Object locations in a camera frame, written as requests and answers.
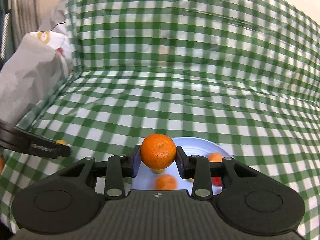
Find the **crosshair symbol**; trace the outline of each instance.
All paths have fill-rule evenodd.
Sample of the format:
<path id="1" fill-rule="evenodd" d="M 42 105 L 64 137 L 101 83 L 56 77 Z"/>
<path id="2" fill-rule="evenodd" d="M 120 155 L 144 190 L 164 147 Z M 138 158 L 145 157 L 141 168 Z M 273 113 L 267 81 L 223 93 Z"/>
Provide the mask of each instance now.
<path id="1" fill-rule="evenodd" d="M 160 192 L 157 192 L 156 194 L 154 194 L 154 196 L 155 196 L 155 197 L 157 197 L 157 198 L 160 198 L 160 197 L 162 197 L 162 196 L 163 196 L 163 194 L 162 194 L 162 193 L 160 193 Z"/>

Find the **round pad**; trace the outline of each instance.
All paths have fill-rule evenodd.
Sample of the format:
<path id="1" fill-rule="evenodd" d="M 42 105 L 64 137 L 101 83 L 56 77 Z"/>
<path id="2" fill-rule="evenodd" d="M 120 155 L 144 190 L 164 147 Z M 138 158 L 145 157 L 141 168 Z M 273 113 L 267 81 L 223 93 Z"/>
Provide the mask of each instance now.
<path id="1" fill-rule="evenodd" d="M 282 198 L 273 192 L 260 190 L 247 194 L 245 202 L 248 207 L 256 211 L 272 212 L 281 207 Z"/>
<path id="2" fill-rule="evenodd" d="M 260 236 L 295 230 L 304 215 L 304 203 L 299 194 L 270 178 L 233 181 L 231 187 L 219 195 L 217 206 L 231 226 Z"/>
<path id="3" fill-rule="evenodd" d="M 72 196 L 62 190 L 50 190 L 40 193 L 35 199 L 37 208 L 43 211 L 56 212 L 67 208 L 72 202 Z"/>
<path id="4" fill-rule="evenodd" d="M 73 231 L 98 213 L 101 198 L 77 178 L 57 177 L 20 191 L 12 212 L 20 228 L 45 234 Z"/>

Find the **green checkered tablecloth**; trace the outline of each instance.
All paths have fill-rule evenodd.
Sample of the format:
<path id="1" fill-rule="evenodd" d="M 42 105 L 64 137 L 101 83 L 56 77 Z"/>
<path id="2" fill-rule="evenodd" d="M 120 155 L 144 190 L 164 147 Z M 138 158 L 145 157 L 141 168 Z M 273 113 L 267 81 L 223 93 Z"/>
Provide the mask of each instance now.
<path id="1" fill-rule="evenodd" d="M 194 136 L 298 191 L 298 232 L 319 238 L 320 26 L 282 0 L 68 0 L 74 74 L 19 126 L 70 158 L 5 153 L 1 221 L 15 193 L 152 133 Z"/>

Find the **blue plate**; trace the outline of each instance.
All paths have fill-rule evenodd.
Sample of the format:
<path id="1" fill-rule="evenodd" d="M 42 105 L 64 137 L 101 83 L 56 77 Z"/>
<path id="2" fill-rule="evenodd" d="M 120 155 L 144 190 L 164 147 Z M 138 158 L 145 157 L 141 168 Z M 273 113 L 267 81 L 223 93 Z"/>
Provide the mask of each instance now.
<path id="1" fill-rule="evenodd" d="M 172 140 L 176 146 L 181 146 L 183 148 L 186 155 L 198 154 L 207 157 L 210 153 L 218 152 L 224 157 L 229 156 L 229 154 L 219 145 L 201 138 L 177 137 Z M 193 183 L 180 178 L 176 162 L 173 162 L 162 174 L 174 176 L 178 182 L 178 189 L 187 189 L 191 195 Z M 132 189 L 152 190 L 154 181 L 158 176 L 159 174 L 153 173 L 149 167 L 141 163 L 137 176 L 132 180 Z M 212 186 L 212 189 L 214 194 L 219 194 L 221 192 L 221 187 Z"/>

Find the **orange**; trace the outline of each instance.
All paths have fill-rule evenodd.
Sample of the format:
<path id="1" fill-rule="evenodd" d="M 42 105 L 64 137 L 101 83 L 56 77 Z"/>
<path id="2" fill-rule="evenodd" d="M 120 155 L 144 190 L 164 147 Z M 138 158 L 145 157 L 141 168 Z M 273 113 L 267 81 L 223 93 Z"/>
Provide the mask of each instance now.
<path id="1" fill-rule="evenodd" d="M 0 174 L 3 170 L 3 168 L 4 168 L 4 157 L 3 157 L 3 155 L 1 155 L 0 156 Z"/>
<path id="2" fill-rule="evenodd" d="M 161 169 L 161 170 L 152 169 L 152 172 L 155 173 L 155 174 L 160 174 L 160 173 L 162 173 L 164 171 L 165 171 L 165 169 Z"/>
<path id="3" fill-rule="evenodd" d="M 177 181 L 174 176 L 162 174 L 155 180 L 155 190 L 173 190 L 177 189 Z"/>
<path id="4" fill-rule="evenodd" d="M 162 170 L 170 166 L 176 158 L 176 146 L 168 136 L 152 134 L 143 140 L 140 155 L 146 166 Z"/>
<path id="5" fill-rule="evenodd" d="M 64 140 L 58 140 L 58 141 L 56 141 L 56 143 L 63 144 L 63 145 L 68 145 Z"/>
<path id="6" fill-rule="evenodd" d="M 220 153 L 214 152 L 208 156 L 209 162 L 222 162 L 223 156 Z"/>

